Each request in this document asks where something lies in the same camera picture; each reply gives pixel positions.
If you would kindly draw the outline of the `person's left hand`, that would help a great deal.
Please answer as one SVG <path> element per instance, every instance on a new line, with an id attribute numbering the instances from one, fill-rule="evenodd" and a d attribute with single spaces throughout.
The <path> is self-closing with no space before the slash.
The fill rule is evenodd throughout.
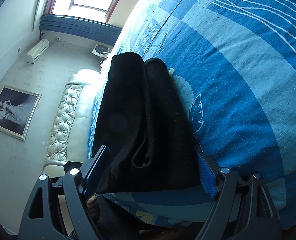
<path id="1" fill-rule="evenodd" d="M 90 216 L 92 217 L 92 220 L 97 222 L 101 214 L 101 209 L 98 203 L 98 196 L 94 194 L 87 200 L 87 208 Z"/>

